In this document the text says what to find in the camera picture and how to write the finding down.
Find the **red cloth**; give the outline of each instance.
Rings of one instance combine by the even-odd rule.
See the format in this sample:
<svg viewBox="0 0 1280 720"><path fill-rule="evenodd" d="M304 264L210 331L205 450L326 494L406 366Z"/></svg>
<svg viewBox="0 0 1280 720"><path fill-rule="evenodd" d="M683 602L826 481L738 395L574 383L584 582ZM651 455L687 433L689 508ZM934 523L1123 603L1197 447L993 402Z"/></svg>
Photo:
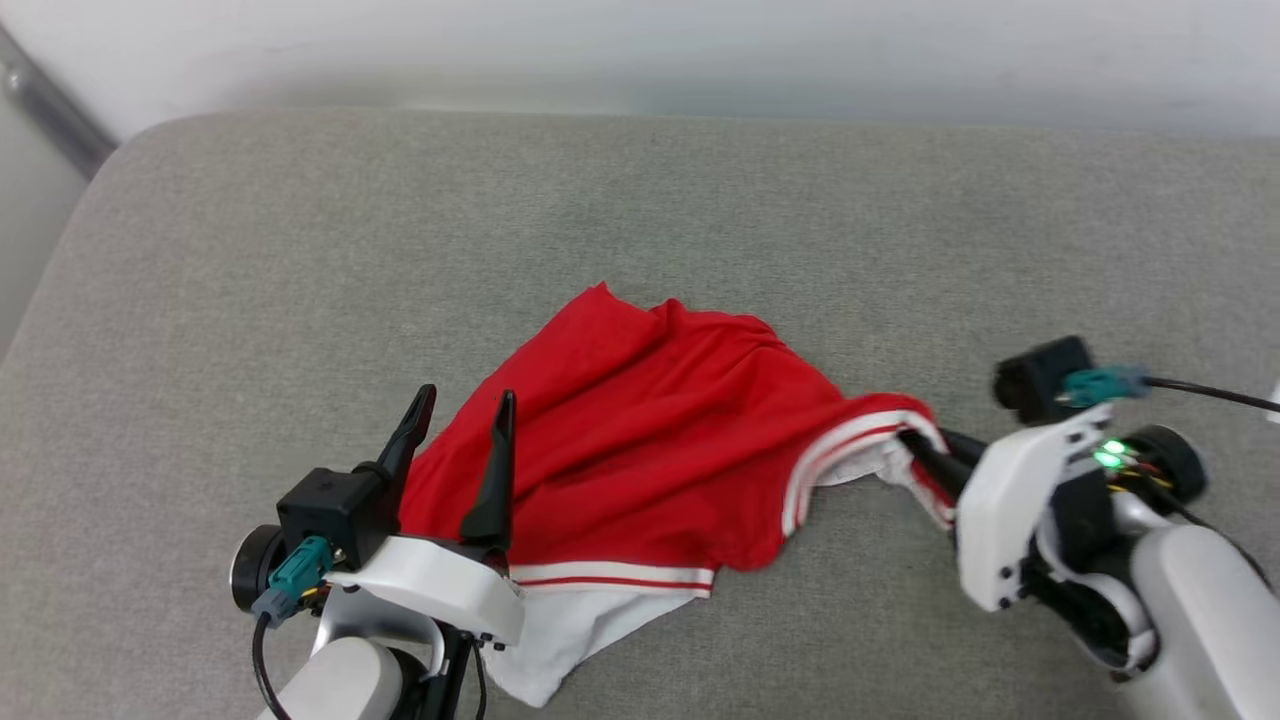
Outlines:
<svg viewBox="0 0 1280 720"><path fill-rule="evenodd" d="M641 310L599 284L484 380L413 461L402 532L456 538L506 388L517 397L512 565L762 568L803 520L800 509L791 528L785 519L788 486L819 436L883 411L931 418L901 395L845 398L756 318L691 313L676 300ZM806 506L815 478L801 482ZM709 574L612 582L709 589Z"/></svg>

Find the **gray fabric surface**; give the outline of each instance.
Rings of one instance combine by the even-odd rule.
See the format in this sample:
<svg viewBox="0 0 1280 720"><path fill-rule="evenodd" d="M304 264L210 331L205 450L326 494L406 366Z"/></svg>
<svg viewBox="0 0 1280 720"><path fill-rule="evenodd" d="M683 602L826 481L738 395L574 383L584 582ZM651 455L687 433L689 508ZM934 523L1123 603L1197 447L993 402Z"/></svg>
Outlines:
<svg viewBox="0 0 1280 720"><path fill-rule="evenodd" d="M1280 143L1014 129L307 110L169 124L93 182L0 366L0 716L252 717L239 539L315 465L435 430L561 305L753 313L850 393L1012 428L991 364L1105 361L1268 392ZM1280 427L1157 395L1199 503L1280 573ZM314 620L269 638L283 683ZM470 716L475 680L460 716ZM1044 717L1116 711L1030 603L986 615L905 492L820 491L764 571L502 717Z"/></svg>

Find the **green led light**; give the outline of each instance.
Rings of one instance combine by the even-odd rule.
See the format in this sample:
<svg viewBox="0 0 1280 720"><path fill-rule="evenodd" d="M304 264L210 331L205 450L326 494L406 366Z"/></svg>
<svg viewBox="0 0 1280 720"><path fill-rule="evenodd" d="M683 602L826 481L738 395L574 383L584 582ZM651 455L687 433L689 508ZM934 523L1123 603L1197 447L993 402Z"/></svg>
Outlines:
<svg viewBox="0 0 1280 720"><path fill-rule="evenodd" d="M1116 469L1124 465L1124 460L1111 455L1110 452L1094 452L1093 459L1101 462L1103 468Z"/></svg>

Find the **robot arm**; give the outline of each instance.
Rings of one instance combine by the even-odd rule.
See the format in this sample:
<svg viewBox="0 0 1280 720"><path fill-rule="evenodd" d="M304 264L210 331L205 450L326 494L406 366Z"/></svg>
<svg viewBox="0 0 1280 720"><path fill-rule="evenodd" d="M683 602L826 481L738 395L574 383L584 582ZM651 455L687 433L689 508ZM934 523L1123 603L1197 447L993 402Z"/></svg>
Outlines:
<svg viewBox="0 0 1280 720"><path fill-rule="evenodd" d="M244 539L232 593L257 619L253 661L264 720L448 720L468 657L520 642L525 609L507 577L515 482L516 396L507 391L461 542L401 536L398 510L435 387L424 386L376 462L312 470L276 505L280 525ZM311 659L276 696L262 666L265 630L307 610L320 618ZM422 662L378 639L429 646Z"/></svg>
<svg viewBox="0 0 1280 720"><path fill-rule="evenodd" d="M1042 601L1137 717L1280 717L1280 602L1224 536L1165 518L1199 521L1181 505L1204 488L1198 455L1162 427L1106 441L1108 402L1062 406L1080 373L1098 375L1078 338L1002 363L997 397L1032 427L972 469L904 438L960 488L961 587L987 611Z"/></svg>

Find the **red shirt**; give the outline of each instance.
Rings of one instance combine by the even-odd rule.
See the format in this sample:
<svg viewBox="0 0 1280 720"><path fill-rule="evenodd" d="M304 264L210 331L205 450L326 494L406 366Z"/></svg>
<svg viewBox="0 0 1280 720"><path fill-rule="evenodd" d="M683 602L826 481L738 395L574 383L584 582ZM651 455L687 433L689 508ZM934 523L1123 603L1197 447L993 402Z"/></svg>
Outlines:
<svg viewBox="0 0 1280 720"><path fill-rule="evenodd" d="M704 594L723 565L767 565L818 475L929 410L846 398L762 320L643 310L589 288L494 372L413 461L402 532L456 538L489 427L516 392L512 577Z"/></svg>

